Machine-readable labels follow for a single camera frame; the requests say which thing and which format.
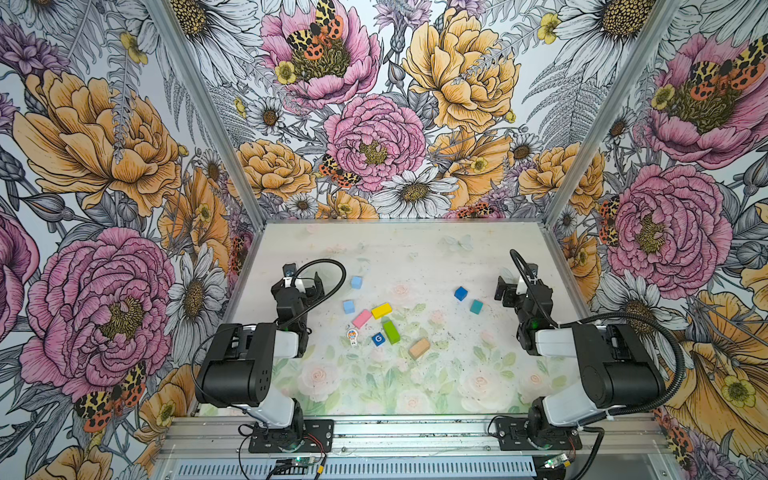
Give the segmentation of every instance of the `blue cube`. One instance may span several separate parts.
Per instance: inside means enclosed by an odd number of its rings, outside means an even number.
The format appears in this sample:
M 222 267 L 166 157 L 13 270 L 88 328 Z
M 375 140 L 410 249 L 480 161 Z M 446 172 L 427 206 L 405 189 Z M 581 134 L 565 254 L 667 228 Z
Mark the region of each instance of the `blue cube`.
M 453 294 L 456 298 L 458 298 L 458 301 L 461 302 L 465 298 L 467 298 L 467 289 L 463 286 L 460 286 L 456 289 L 456 292 Z
M 482 302 L 480 300 L 475 300 L 474 302 L 472 302 L 472 306 L 469 307 L 469 311 L 474 313 L 475 315 L 479 315 L 481 308 L 482 308 Z

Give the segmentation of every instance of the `yellow block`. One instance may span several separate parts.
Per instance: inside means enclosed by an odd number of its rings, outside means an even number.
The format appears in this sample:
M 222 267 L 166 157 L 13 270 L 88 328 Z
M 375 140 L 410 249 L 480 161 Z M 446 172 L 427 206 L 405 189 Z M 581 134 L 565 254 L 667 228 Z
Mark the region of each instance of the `yellow block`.
M 392 313 L 392 307 L 389 306 L 388 303 L 385 303 L 384 305 L 377 306 L 375 309 L 372 309 L 371 313 L 373 314 L 373 318 L 380 319 L 384 315 Z

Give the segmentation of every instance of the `wall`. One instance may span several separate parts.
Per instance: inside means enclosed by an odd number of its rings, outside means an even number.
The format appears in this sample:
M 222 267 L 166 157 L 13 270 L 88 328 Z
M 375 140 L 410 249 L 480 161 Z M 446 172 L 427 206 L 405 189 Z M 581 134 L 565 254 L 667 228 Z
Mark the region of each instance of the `wall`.
M 768 478 L 766 22 L 765 2 L 682 3 L 604 132 L 599 207 L 574 197 L 554 224 L 593 311 L 680 340 L 685 380 L 657 415 L 691 478 Z M 633 327 L 669 379 L 671 348 Z
M 141 480 L 253 228 L 142 2 L 0 12 L 0 476 Z
M 235 3 L 257 35 L 175 8 L 266 216 L 371 219 L 542 217 L 654 0 L 333 0 L 316 44 L 315 2 Z

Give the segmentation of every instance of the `toy block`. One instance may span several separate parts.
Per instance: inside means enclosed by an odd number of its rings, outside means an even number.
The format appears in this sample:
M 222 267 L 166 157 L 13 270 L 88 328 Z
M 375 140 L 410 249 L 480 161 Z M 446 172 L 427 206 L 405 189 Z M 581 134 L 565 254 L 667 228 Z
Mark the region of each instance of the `toy block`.
M 384 329 L 384 333 L 386 334 L 386 337 L 389 339 L 391 344 L 394 345 L 400 341 L 400 334 L 395 328 L 395 324 L 392 323 L 392 320 L 387 320 L 386 322 L 382 323 L 382 328 Z
M 411 358 L 414 360 L 419 359 L 420 356 L 427 353 L 427 350 L 429 350 L 429 340 L 426 338 L 422 338 L 418 342 L 414 343 L 411 349 L 408 351 L 408 353 L 411 354 Z
M 474 313 L 475 315 L 479 315 L 481 308 L 482 308 L 482 302 L 480 300 L 475 300 L 474 302 L 472 302 L 472 306 L 469 307 L 469 311 Z
M 369 312 L 368 310 L 363 310 L 362 312 L 360 312 L 360 314 L 357 316 L 357 318 L 352 322 L 352 324 L 357 329 L 360 329 L 360 328 L 362 328 L 363 325 L 366 324 L 366 322 L 368 320 L 371 319 L 371 316 L 372 316 L 371 312 Z
M 461 301 L 463 301 L 465 298 L 467 298 L 467 289 L 466 289 L 466 288 L 464 288 L 463 286 L 460 286 L 459 288 L 457 288 L 457 289 L 456 289 L 456 291 L 455 291 L 455 293 L 453 294 L 453 296 L 455 296 L 456 298 L 458 298 L 458 301 L 459 301 L 459 302 L 461 302 Z
M 373 314 L 373 318 L 378 320 L 384 315 L 392 313 L 392 307 L 389 306 L 388 303 L 385 303 L 384 305 L 377 306 L 375 309 L 371 310 L 371 313 Z

